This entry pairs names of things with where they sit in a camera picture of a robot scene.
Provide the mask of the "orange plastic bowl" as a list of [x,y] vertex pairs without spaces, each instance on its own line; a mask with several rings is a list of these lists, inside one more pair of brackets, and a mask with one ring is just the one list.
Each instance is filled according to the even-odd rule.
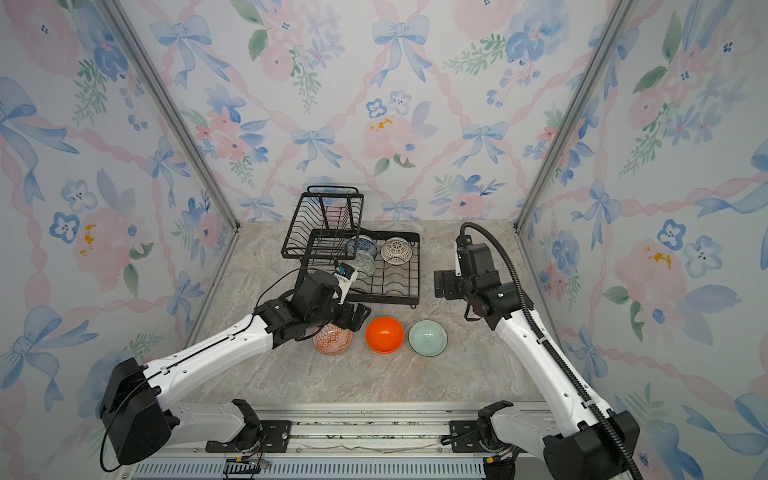
[[379,354],[396,352],[404,341],[402,324],[391,317],[379,317],[373,320],[365,332],[365,340],[371,350]]

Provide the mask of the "mint green lined bowl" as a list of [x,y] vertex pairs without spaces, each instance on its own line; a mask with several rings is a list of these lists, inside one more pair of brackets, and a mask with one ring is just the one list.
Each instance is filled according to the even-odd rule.
[[411,326],[408,332],[408,342],[417,354],[432,358],[445,351],[448,335],[439,323],[425,319]]

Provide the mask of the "green patterned bowl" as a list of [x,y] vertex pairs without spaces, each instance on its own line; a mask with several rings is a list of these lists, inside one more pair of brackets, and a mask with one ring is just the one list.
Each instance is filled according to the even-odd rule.
[[360,281],[372,279],[376,272],[376,261],[365,253],[360,253],[348,264],[357,272]]

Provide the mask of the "blue floral bowl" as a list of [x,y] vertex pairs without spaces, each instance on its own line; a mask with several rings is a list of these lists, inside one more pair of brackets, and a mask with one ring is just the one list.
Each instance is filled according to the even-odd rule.
[[367,235],[359,235],[355,238],[350,239],[345,247],[344,251],[349,254],[355,254],[358,255],[360,253],[365,253],[366,255],[370,256],[373,259],[376,259],[378,256],[378,247],[376,245],[376,242]]

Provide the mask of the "pink patterned bowl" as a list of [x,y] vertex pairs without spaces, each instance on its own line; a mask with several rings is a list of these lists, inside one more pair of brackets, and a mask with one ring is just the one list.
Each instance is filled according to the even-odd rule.
[[341,329],[333,324],[324,326],[312,338],[312,344],[317,352],[325,356],[336,356],[346,351],[353,339],[354,333]]

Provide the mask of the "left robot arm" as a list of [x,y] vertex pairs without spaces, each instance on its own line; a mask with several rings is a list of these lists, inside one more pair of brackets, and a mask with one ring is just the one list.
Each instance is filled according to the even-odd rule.
[[347,263],[333,272],[310,270],[298,287],[274,299],[260,296],[251,313],[213,336],[146,363],[120,362],[98,409],[102,447],[113,449],[119,466],[176,443],[206,441],[247,453],[262,448],[269,435],[247,401],[202,405],[185,397],[229,368],[287,342],[309,340],[328,325],[358,331],[370,309],[347,300],[357,277]]

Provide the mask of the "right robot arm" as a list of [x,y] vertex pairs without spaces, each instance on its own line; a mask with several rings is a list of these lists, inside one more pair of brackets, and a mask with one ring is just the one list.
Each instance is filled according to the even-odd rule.
[[434,274],[435,295],[466,304],[464,318],[482,321],[522,362],[552,414],[546,422],[510,401],[479,410],[476,431],[492,460],[525,452],[555,479],[639,479],[634,460],[640,427],[593,392],[544,327],[511,258],[478,225],[485,242],[466,232],[455,240],[455,266]]

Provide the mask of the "white brown lattice bowl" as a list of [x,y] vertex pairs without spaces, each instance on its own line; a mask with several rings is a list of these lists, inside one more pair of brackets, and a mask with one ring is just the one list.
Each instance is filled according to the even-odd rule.
[[380,249],[381,258],[391,265],[404,265],[413,257],[413,247],[404,238],[392,237],[387,239]]

